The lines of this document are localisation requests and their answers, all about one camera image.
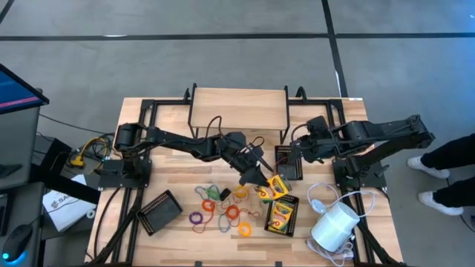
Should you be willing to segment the white printed cardboard box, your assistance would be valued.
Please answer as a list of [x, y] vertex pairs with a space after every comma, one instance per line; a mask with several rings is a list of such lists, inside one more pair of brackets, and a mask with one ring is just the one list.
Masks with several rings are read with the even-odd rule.
[[42, 204], [57, 231], [65, 231], [83, 217], [93, 219], [97, 207], [97, 204], [55, 190], [43, 196]]

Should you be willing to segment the blue rubber band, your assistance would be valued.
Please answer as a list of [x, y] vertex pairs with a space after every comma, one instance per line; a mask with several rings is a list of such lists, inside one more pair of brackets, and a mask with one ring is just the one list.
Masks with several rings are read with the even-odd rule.
[[231, 229], [229, 218], [225, 214], [218, 217], [217, 226], [222, 233], [226, 233]]

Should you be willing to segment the black slotted plastic basket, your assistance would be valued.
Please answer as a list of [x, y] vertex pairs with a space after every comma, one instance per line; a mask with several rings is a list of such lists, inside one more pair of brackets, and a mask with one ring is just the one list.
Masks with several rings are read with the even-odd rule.
[[137, 212], [137, 218], [148, 236], [164, 228], [182, 214], [183, 208], [170, 190], [164, 191]]
[[[293, 208], [294, 208], [294, 211], [292, 213], [292, 216], [290, 218], [290, 222], [289, 222], [289, 228], [288, 228], [288, 232], [286, 234], [280, 234], [280, 233], [276, 233], [274, 231], [270, 231], [268, 229], [268, 225], [267, 223], [269, 222], [269, 219], [270, 219], [270, 215], [271, 215], [271, 210], [272, 210], [272, 204], [276, 201], [280, 201], [280, 202], [288, 202], [290, 204], [293, 205]], [[265, 223], [264, 223], [264, 230], [265, 231], [268, 231], [268, 232], [271, 232], [271, 233], [274, 233], [274, 234], [279, 234], [281, 236], [285, 236], [285, 237], [294, 237], [294, 233], [295, 233], [295, 225], [296, 225], [296, 219], [297, 219], [297, 214], [298, 214], [298, 206], [299, 206], [299, 198], [298, 197], [294, 197], [292, 195], [285, 195], [277, 200], [273, 200], [269, 203], [268, 205], [268, 209], [267, 209], [267, 214], [266, 214], [266, 220], [265, 220]]]
[[289, 145], [275, 146], [275, 170], [287, 180], [304, 179], [301, 158], [291, 157], [291, 147]]

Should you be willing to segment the black computer mouse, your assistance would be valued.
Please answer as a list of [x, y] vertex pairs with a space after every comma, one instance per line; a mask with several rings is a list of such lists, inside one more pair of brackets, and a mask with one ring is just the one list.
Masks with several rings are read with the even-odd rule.
[[17, 226], [6, 239], [0, 258], [4, 263], [13, 265], [19, 263], [26, 255], [26, 248], [33, 234], [31, 224]]

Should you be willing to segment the computer monitor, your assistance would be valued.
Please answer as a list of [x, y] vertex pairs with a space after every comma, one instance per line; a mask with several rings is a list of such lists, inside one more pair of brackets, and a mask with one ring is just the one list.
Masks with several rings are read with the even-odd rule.
[[39, 88], [34, 88], [0, 64], [0, 114], [37, 108], [50, 103]]

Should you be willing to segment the black equipment box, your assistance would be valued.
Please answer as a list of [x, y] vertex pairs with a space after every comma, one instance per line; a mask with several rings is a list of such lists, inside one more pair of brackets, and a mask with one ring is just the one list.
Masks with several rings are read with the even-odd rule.
[[72, 152], [72, 148], [57, 138], [52, 138], [47, 150], [42, 154], [39, 166], [52, 174], [61, 174]]

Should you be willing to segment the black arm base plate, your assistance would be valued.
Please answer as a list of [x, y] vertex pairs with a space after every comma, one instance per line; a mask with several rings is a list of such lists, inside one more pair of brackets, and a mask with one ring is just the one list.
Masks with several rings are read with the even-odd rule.
[[111, 159], [99, 170], [100, 188], [145, 188], [149, 184], [152, 161], [149, 159]]
[[350, 174], [345, 161], [342, 159], [335, 159], [332, 162], [332, 168], [335, 183], [339, 188], [368, 187], [383, 189], [387, 186], [384, 172], [389, 168], [389, 165], [383, 166], [380, 162], [364, 168], [357, 174]]

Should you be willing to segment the yellow Crayola crayon box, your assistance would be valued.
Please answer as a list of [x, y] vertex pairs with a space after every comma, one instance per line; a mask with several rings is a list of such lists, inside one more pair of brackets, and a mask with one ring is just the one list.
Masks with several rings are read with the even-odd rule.
[[258, 186], [257, 195], [263, 202], [277, 200], [291, 191], [291, 187], [287, 185], [280, 175], [275, 175], [268, 179], [268, 187]]
[[286, 234], [293, 211], [293, 205], [288, 202], [274, 202], [272, 204], [270, 219], [267, 223], [268, 229], [276, 233]]

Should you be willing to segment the grey computer case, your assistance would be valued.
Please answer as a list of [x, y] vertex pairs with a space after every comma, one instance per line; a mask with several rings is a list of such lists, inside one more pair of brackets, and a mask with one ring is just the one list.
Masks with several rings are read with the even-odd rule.
[[0, 190], [29, 183], [40, 108], [0, 114], [0, 165], [22, 165], [0, 179]]

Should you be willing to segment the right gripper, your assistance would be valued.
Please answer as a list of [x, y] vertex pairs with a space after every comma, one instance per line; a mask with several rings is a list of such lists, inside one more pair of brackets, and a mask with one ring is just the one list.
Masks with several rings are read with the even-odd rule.
[[307, 161], [309, 163], [319, 161], [323, 163], [324, 159], [331, 158], [331, 145], [319, 145], [318, 141], [322, 139], [331, 139], [331, 136], [306, 134], [299, 138], [291, 139], [291, 147], [294, 150], [294, 160]]

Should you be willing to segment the person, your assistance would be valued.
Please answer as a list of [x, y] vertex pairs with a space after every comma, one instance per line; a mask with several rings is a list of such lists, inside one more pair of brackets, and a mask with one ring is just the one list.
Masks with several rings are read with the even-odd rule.
[[[407, 166], [437, 179], [448, 179], [450, 169], [475, 165], [475, 133], [439, 148], [407, 159]], [[418, 201], [448, 216], [460, 216], [465, 207], [475, 206], [475, 176], [436, 191], [418, 194]]]

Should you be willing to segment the wooden shelf riser black legs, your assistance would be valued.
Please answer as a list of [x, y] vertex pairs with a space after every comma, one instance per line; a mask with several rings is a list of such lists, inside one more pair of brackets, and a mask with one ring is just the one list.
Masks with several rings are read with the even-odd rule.
[[216, 116], [221, 127], [278, 131], [280, 142], [289, 131], [289, 92], [248, 88], [202, 88], [193, 85], [188, 124], [194, 138], [198, 130], [207, 128]]

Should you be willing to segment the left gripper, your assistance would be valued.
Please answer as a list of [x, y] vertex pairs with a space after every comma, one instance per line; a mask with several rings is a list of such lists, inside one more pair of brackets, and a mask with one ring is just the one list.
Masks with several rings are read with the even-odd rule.
[[264, 152], [260, 148], [246, 143], [243, 132], [230, 132], [221, 139], [221, 158], [240, 173], [240, 185], [249, 183], [269, 187], [267, 178], [261, 171], [260, 163], [271, 173], [274, 173], [274, 168], [263, 158], [263, 155]]

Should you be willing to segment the thin red rubber band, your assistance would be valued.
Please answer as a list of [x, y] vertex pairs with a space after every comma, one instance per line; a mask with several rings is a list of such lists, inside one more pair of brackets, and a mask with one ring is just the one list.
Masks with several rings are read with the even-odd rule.
[[295, 176], [295, 162], [287, 156], [281, 157], [276, 162], [277, 172], [285, 177]]
[[214, 214], [215, 212], [209, 212], [209, 217], [205, 220], [204, 215], [203, 215], [203, 222], [199, 225], [193, 225], [191, 227], [191, 230], [196, 233], [196, 234], [203, 234], [207, 228], [209, 223], [211, 223], [214, 219]]
[[257, 220], [261, 216], [259, 211], [250, 211], [247, 208], [240, 208], [239, 214], [245, 214], [249, 220]]

